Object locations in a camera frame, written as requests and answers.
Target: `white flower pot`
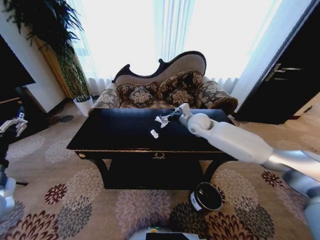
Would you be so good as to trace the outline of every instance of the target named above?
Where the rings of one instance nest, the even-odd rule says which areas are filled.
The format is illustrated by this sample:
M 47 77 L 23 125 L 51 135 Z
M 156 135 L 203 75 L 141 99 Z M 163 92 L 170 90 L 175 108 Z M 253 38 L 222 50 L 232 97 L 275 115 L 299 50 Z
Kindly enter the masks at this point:
M 92 108 L 92 106 L 94 105 L 94 102 L 92 101 L 92 97 L 90 96 L 90 99 L 87 101 L 83 101 L 83 102 L 76 102 L 75 99 L 73 99 L 73 102 L 75 103 L 75 105 L 78 107 L 78 109 L 80 109 L 81 113 L 88 117 L 88 111 Z

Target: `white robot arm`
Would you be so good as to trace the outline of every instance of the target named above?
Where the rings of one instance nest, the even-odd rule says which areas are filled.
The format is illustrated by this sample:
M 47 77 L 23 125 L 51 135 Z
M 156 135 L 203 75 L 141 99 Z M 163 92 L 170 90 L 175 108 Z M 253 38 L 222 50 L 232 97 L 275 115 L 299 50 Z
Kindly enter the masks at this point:
M 281 151 L 261 137 L 227 122 L 217 122 L 203 113 L 192 114 L 184 103 L 177 108 L 179 122 L 214 147 L 245 163 L 284 172 L 282 178 L 294 190 L 309 197 L 305 216 L 314 239 L 320 240 L 320 155 L 309 151 Z
M 6 160 L 10 139 L 19 137 L 26 129 L 28 121 L 24 119 L 24 114 L 20 112 L 18 117 L 5 121 L 0 126 L 0 221 L 6 220 L 15 207 L 13 197 L 16 180 L 7 177 L 5 170 L 9 166 Z

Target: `black paint can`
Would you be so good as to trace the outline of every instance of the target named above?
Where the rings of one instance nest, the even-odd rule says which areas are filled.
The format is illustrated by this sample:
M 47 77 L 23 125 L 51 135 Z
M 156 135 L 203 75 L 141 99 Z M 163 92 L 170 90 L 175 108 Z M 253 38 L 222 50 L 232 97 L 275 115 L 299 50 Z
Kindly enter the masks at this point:
M 208 182 L 200 183 L 190 194 L 189 200 L 197 212 L 217 211 L 222 206 L 220 192 Z

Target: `floral rug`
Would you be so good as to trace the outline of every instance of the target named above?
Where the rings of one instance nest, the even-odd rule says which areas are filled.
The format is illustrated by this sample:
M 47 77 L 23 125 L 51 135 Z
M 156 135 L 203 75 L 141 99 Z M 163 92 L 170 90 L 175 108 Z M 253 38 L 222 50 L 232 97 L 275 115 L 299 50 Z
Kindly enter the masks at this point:
M 240 127 L 279 149 L 319 152 L 319 113 L 317 105 L 283 125 L 241 122 Z M 96 166 L 66 149 L 86 118 L 72 102 L 57 115 L 73 118 L 9 148 L 6 173 L 29 184 L 16 187 L 14 211 L 0 221 L 0 239 L 123 240 L 154 225 L 208 240 L 312 239 L 303 212 L 306 199 L 278 173 L 255 164 L 228 162 L 218 169 L 211 183 L 223 206 L 207 215 L 192 210 L 189 191 L 104 189 Z M 203 170 L 209 163 L 201 161 Z

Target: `potted plant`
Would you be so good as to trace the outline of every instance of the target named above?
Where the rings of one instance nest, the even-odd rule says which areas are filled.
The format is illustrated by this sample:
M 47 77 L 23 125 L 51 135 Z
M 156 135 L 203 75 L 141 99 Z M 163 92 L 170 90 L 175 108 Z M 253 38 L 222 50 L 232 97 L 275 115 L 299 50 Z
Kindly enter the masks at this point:
M 65 0 L 3 0 L 5 12 L 21 32 L 24 25 L 30 29 L 30 44 L 37 37 L 43 41 L 41 48 L 51 48 L 59 62 L 61 72 L 74 103 L 83 115 L 93 106 L 84 72 L 75 56 L 72 41 L 78 39 L 71 29 L 82 30 L 77 12 Z

